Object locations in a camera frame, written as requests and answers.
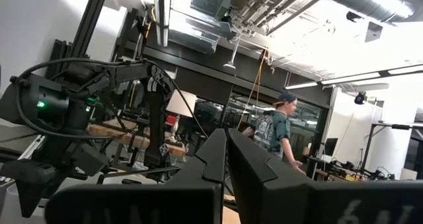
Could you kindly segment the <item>long ceiling light fixture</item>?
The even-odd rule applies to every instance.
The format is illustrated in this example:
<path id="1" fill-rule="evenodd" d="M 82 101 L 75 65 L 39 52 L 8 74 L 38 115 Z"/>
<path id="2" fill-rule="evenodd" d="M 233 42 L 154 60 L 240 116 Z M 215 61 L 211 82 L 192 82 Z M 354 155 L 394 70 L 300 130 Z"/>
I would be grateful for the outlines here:
<path id="1" fill-rule="evenodd" d="M 171 0 L 154 0 L 154 5 L 157 43 L 165 48 L 167 47 L 169 37 Z"/>

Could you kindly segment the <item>black metal stand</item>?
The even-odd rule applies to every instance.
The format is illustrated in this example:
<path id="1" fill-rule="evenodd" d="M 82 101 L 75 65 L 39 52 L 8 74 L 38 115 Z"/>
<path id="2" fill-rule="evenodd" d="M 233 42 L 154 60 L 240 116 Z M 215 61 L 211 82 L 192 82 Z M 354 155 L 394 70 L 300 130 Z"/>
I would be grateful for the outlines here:
<path id="1" fill-rule="evenodd" d="M 364 158 L 362 160 L 362 165 L 361 165 L 361 169 L 360 169 L 360 174 L 364 173 L 365 170 L 365 165 L 367 163 L 367 157 L 369 154 L 369 148 L 371 146 L 371 140 L 372 137 L 374 135 L 374 130 L 377 126 L 381 126 L 383 128 L 393 128 L 396 130 L 419 130 L 419 129 L 423 129 L 423 123 L 401 123 L 401 124 L 392 124 L 392 123 L 387 123 L 387 122 L 383 122 L 383 121 L 378 121 L 377 123 L 372 123 L 370 131 L 369 131 L 369 135 L 367 137 L 367 143 L 366 143 L 366 147 L 365 147 L 365 152 L 364 152 Z"/>

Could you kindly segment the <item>cluttered desk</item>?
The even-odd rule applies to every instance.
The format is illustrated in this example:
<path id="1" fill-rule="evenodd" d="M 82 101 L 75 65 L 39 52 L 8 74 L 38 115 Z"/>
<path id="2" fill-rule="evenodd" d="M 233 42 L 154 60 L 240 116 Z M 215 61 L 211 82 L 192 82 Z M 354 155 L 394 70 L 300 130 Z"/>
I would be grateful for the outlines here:
<path id="1" fill-rule="evenodd" d="M 381 181 L 381 180 L 395 180 L 395 175 L 392 173 L 385 174 L 383 171 L 376 169 L 369 171 L 362 168 L 361 165 L 355 167 L 351 162 L 341 163 L 333 160 L 326 162 L 325 160 L 316 157 L 308 157 L 307 163 L 313 168 L 312 178 L 324 181 Z"/>

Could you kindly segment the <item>person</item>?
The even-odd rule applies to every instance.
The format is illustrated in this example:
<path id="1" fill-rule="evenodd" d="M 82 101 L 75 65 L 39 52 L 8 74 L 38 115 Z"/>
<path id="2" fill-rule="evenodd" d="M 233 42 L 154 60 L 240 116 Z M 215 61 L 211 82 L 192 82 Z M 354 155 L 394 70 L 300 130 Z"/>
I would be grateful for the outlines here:
<path id="1" fill-rule="evenodd" d="M 290 92 L 283 91 L 273 106 L 274 110 L 263 112 L 242 134 L 252 138 L 255 144 L 274 157 L 280 160 L 286 158 L 292 168 L 305 174 L 301 170 L 302 162 L 294 158 L 290 145 L 289 115 L 295 112 L 297 98 Z"/>

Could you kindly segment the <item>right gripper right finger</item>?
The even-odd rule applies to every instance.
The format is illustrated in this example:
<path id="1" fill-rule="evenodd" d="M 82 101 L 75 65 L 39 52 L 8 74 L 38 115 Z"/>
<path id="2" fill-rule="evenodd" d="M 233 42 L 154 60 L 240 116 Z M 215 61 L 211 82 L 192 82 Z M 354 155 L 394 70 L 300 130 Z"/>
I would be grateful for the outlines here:
<path id="1" fill-rule="evenodd" d="M 423 182 L 314 181 L 227 130 L 242 224 L 423 224 Z"/>

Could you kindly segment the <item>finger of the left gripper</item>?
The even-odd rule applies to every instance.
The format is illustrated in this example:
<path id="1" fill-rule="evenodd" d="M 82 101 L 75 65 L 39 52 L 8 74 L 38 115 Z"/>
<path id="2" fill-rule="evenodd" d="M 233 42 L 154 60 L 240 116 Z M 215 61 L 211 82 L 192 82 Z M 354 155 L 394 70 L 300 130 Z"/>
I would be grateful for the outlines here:
<path id="1" fill-rule="evenodd" d="M 43 184 L 30 185 L 30 216 L 32 216 L 35 209 L 38 207 L 44 193 L 44 188 L 45 186 Z"/>
<path id="2" fill-rule="evenodd" d="M 19 203 L 22 217 L 30 217 L 30 208 L 28 207 L 29 183 L 16 181 L 16 185 L 19 193 Z"/>

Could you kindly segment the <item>small black monitor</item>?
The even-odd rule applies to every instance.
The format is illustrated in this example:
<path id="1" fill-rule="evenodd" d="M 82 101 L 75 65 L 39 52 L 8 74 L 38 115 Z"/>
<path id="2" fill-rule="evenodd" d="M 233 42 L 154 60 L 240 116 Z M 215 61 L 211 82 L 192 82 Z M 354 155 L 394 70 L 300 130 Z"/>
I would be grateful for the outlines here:
<path id="1" fill-rule="evenodd" d="M 333 156 L 337 142 L 338 138 L 327 138 L 324 145 L 325 155 Z"/>

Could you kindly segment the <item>ceiling light strip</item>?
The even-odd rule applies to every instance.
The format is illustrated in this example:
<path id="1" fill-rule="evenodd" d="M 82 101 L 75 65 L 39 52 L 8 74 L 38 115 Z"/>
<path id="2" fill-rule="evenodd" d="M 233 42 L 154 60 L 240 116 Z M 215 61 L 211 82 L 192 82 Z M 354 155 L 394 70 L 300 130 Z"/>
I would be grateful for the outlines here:
<path id="1" fill-rule="evenodd" d="M 423 64 L 419 65 L 411 65 L 408 67 L 402 67 L 398 69 L 391 69 L 388 70 L 388 73 L 390 75 L 399 75 L 399 74 L 405 74 L 405 73 L 419 73 L 423 71 Z"/>
<path id="2" fill-rule="evenodd" d="M 364 73 L 359 75 L 351 75 L 346 77 L 339 77 L 335 79 L 328 79 L 321 81 L 322 85 L 331 85 L 331 84 L 338 84 L 338 83 L 349 83 L 354 81 L 361 81 L 361 80 L 367 80 L 367 79 L 374 79 L 378 78 L 380 74 L 378 72 L 373 73 Z"/>
<path id="3" fill-rule="evenodd" d="M 317 85 L 318 85 L 317 82 L 308 82 L 308 83 L 302 83 L 302 84 L 298 84 L 298 85 L 289 85 L 289 86 L 286 86 L 285 89 L 286 90 L 302 89 L 302 88 L 307 88 L 307 87 L 314 87 L 314 86 L 317 86 Z"/>

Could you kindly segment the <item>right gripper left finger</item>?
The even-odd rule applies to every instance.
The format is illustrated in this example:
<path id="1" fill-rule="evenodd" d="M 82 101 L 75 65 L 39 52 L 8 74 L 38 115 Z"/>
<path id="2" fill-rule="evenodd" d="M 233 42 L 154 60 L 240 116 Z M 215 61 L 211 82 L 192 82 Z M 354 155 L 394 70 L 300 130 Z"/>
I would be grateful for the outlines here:
<path id="1" fill-rule="evenodd" d="M 46 205 L 47 224 L 221 224 L 227 137 L 216 129 L 164 184 L 82 184 Z"/>

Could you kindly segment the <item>wooden workbench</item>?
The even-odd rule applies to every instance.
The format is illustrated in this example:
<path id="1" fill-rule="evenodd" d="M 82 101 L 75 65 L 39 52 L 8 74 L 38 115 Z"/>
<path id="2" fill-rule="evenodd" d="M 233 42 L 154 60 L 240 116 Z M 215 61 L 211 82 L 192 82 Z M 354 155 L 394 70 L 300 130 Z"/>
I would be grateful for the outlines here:
<path id="1" fill-rule="evenodd" d="M 126 130 L 123 130 L 117 119 L 105 121 L 103 123 L 96 122 L 88 126 L 88 131 L 91 135 L 97 136 L 113 136 L 116 137 L 116 141 L 130 144 L 137 148 L 146 149 L 150 144 L 149 138 L 149 127 L 143 129 L 143 132 L 135 134 L 138 130 L 138 125 L 129 120 L 122 120 L 122 123 L 125 125 Z M 170 133 L 165 132 L 165 143 L 169 149 L 171 155 L 185 156 L 188 152 L 188 147 L 183 143 L 171 143 L 168 138 Z"/>

